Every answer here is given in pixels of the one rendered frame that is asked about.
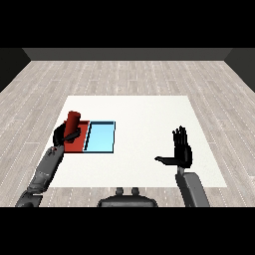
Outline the dark grey robot body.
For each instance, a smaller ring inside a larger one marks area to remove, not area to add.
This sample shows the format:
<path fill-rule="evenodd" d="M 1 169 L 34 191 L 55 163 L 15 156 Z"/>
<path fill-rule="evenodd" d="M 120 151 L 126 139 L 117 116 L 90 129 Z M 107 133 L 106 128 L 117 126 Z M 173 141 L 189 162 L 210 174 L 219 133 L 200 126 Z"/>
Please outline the dark grey robot body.
<path fill-rule="evenodd" d="M 124 189 L 118 187 L 116 194 L 98 203 L 98 207 L 157 207 L 154 199 L 141 196 L 137 187 L 131 189 L 131 195 L 124 195 Z"/>

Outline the red can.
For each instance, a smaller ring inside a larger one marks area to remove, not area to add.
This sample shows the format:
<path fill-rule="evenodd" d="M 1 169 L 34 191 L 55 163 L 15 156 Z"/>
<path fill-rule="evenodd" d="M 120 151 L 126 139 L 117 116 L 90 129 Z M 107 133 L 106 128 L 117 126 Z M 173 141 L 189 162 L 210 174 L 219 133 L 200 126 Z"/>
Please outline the red can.
<path fill-rule="evenodd" d="M 78 112 L 70 111 L 68 113 L 68 118 L 66 121 L 66 127 L 64 131 L 64 137 L 75 133 L 78 130 L 78 125 L 80 122 L 81 114 Z"/>

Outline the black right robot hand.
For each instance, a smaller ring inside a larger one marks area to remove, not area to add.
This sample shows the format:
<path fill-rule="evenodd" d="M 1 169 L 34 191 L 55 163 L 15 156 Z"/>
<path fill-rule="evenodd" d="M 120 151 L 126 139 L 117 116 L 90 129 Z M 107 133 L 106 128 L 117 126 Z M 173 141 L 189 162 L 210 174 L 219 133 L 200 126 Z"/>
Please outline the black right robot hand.
<path fill-rule="evenodd" d="M 164 165 L 177 165 L 182 168 L 192 166 L 192 150 L 187 141 L 187 133 L 184 127 L 179 127 L 172 132 L 174 144 L 174 157 L 157 156 L 155 160 Z"/>

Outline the light blue shallow open box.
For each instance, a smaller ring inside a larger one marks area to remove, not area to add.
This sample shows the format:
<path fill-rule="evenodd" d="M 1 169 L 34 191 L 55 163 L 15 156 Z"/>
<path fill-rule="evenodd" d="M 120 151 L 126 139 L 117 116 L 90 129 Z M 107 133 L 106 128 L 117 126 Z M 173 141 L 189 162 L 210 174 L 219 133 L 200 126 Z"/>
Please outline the light blue shallow open box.
<path fill-rule="evenodd" d="M 84 142 L 84 153 L 113 153 L 116 123 L 113 121 L 92 121 Z"/>

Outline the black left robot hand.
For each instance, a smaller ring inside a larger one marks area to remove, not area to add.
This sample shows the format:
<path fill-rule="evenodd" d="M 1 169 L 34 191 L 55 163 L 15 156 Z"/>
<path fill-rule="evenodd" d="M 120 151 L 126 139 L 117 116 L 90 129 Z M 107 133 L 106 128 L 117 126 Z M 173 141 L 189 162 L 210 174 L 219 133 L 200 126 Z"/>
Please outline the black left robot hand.
<path fill-rule="evenodd" d="M 54 130 L 54 135 L 53 135 L 54 146 L 63 145 L 65 141 L 74 141 L 81 134 L 81 129 L 78 127 L 75 132 L 64 135 L 65 128 L 66 128 L 66 124 L 61 124 Z"/>

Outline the red shallow open box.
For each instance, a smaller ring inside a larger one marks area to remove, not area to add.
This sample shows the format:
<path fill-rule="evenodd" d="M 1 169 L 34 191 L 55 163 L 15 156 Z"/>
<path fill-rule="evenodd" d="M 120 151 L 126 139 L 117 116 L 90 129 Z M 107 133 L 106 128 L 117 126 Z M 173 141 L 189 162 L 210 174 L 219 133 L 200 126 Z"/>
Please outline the red shallow open box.
<path fill-rule="evenodd" d="M 89 124 L 89 121 L 79 122 L 79 128 L 81 129 L 80 136 L 76 137 L 73 142 L 64 142 L 65 153 L 82 153 L 84 151 Z"/>

